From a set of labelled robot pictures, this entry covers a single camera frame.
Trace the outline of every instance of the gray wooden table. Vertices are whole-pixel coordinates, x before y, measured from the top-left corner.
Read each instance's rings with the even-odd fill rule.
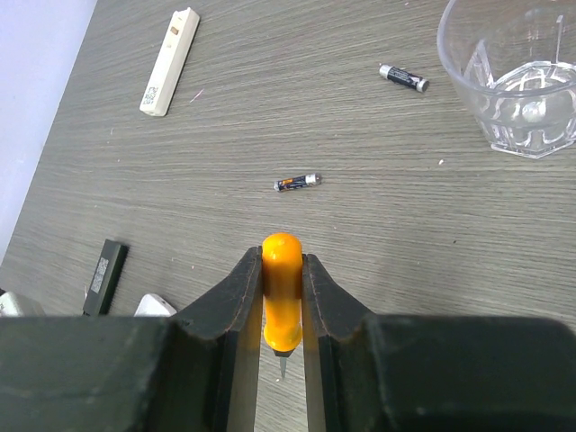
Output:
[[[445,5],[100,0],[0,286],[78,314],[104,239],[121,239],[112,313],[145,293],[181,308],[288,230],[378,312],[576,325],[576,148],[537,162],[490,150],[437,57]],[[202,22],[168,116],[148,117],[140,98],[187,6]],[[380,62],[432,84],[386,82]],[[322,186],[272,188],[312,172]],[[302,351],[285,382],[267,346],[261,365],[256,429],[306,430]]]

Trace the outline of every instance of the plastic cup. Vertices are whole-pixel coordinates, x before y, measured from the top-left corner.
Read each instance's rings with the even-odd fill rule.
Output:
[[[493,149],[541,158],[576,140],[576,0],[451,0],[437,45]]]

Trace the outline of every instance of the orange screwdriver handle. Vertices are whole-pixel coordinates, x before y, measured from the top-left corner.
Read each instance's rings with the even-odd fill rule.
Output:
[[[262,243],[266,324],[264,339],[277,352],[294,350],[302,340],[302,245],[279,232]]]

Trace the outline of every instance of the barcode label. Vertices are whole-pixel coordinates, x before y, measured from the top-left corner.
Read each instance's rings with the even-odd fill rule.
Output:
[[[94,275],[94,280],[90,289],[96,294],[100,292],[100,287],[102,286],[102,280],[104,279],[104,274],[106,273],[106,268],[108,268],[108,260],[106,258],[100,257],[98,261],[98,267],[96,268],[96,273]]]
[[[144,94],[143,105],[152,105],[154,99],[156,99],[156,93],[158,92],[158,87],[148,87],[148,90]]]

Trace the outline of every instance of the battery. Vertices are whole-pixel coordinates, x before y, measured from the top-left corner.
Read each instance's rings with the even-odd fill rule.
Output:
[[[406,70],[394,66],[381,65],[380,75],[396,84],[413,88],[420,93],[426,92],[430,85],[430,82],[422,76],[411,74]]]
[[[300,175],[299,177],[287,178],[274,182],[274,189],[277,192],[291,191],[302,187],[315,186],[321,183],[320,174]]]

